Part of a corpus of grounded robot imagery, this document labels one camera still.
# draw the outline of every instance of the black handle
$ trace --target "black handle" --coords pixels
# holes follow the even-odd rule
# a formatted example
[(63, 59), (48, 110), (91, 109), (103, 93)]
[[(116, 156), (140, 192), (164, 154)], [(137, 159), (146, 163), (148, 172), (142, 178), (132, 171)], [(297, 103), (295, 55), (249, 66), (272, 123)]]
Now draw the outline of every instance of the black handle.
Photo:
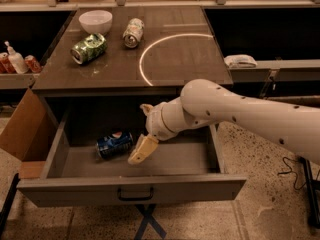
[(150, 188), (150, 194), (149, 196), (144, 197), (123, 197), (121, 196), (121, 188), (118, 188), (118, 198), (121, 201), (148, 201), (153, 197), (153, 188)]

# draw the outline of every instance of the open drawer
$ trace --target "open drawer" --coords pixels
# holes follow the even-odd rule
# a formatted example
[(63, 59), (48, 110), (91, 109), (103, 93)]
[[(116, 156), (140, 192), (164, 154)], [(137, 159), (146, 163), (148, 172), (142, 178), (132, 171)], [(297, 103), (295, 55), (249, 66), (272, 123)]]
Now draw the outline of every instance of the open drawer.
[(74, 98), (60, 122), (38, 179), (22, 179), (18, 189), (37, 206), (124, 205), (234, 199), (246, 181), (224, 173), (217, 155), (215, 127), (186, 131), (143, 163), (130, 165), (130, 151), (103, 160), (96, 140), (127, 129), (134, 141), (145, 133), (141, 103), (164, 97)]

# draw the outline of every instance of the bowl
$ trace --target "bowl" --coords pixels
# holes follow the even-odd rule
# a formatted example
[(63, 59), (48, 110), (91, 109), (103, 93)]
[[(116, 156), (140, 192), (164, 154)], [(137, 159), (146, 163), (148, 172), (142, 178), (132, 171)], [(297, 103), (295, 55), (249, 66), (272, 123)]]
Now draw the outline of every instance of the bowl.
[(112, 14), (103, 10), (89, 11), (80, 15), (79, 22), (88, 34), (106, 35), (112, 25)]

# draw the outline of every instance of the bottle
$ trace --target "bottle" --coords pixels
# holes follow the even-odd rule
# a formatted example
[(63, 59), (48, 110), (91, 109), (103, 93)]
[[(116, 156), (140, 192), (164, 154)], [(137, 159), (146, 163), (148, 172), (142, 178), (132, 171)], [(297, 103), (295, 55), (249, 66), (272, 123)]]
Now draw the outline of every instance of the bottle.
[(17, 71), (18, 74), (24, 74), (28, 72), (28, 66), (25, 63), (23, 57), (20, 53), (16, 52), (9, 44), (8, 41), (4, 42), (7, 46), (8, 53), (9, 53), (9, 61), (11, 62), (14, 69)]

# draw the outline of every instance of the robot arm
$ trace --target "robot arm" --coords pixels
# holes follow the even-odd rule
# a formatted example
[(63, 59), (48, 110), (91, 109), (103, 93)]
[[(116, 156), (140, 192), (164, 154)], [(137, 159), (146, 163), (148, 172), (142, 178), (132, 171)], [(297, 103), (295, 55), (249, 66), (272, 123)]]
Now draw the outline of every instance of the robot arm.
[(152, 107), (142, 105), (148, 136), (141, 136), (128, 162), (148, 157), (160, 140), (186, 129), (235, 123), (283, 148), (320, 164), (320, 109), (237, 95), (208, 80), (187, 83), (180, 97)]

